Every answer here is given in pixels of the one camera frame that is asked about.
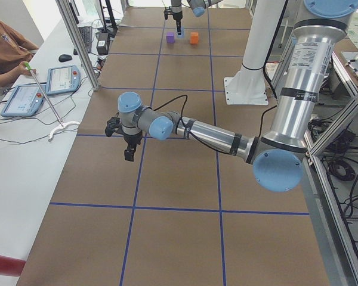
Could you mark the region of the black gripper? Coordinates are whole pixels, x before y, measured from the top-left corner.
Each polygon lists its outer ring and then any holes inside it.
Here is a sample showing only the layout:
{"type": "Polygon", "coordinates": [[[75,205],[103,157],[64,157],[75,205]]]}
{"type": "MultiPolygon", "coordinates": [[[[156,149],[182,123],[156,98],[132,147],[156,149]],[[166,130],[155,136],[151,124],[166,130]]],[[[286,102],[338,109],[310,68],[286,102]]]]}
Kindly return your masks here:
{"type": "Polygon", "coordinates": [[[181,5],[166,7],[163,11],[163,14],[166,20],[170,15],[173,17],[176,23],[176,30],[179,32],[181,30],[181,19],[183,18],[183,10],[181,5]]]}
{"type": "Polygon", "coordinates": [[[111,137],[114,133],[122,135],[125,142],[128,144],[127,148],[124,150],[124,159],[126,161],[134,161],[134,155],[137,149],[137,145],[141,144],[143,138],[143,132],[139,129],[133,128],[134,131],[131,133],[126,132],[121,124],[121,119],[119,117],[112,117],[107,121],[106,128],[104,133],[107,137],[111,137]]]}

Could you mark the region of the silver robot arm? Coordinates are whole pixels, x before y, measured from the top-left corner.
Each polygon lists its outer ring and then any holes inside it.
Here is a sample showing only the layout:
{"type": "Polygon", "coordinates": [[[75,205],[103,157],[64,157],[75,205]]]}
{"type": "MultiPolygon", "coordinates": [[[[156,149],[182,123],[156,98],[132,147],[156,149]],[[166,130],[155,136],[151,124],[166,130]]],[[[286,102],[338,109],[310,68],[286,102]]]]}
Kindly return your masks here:
{"type": "MultiPolygon", "coordinates": [[[[288,1],[257,1],[241,69],[226,77],[224,91],[232,104],[263,104],[267,56],[281,24],[288,1]]],[[[238,156],[253,165],[256,181],[274,192],[295,188],[302,176],[301,161],[307,152],[304,134],[319,99],[335,44],[347,36],[358,1],[300,1],[292,31],[296,42],[286,71],[285,84],[277,95],[270,130],[249,138],[174,111],[158,112],[143,105],[140,95],[125,92],[118,97],[118,113],[107,121],[105,134],[123,136],[125,160],[134,161],[143,132],[160,141],[171,134],[195,139],[219,153],[238,156]]]]}
{"type": "MultiPolygon", "coordinates": [[[[200,17],[205,13],[206,9],[210,6],[218,4],[221,1],[222,0],[188,0],[187,3],[195,17],[200,17]]],[[[163,14],[166,20],[170,15],[173,17],[176,24],[177,36],[182,38],[184,36],[183,27],[181,26],[181,21],[183,19],[182,1],[171,0],[171,5],[164,9],[163,14]]]]}

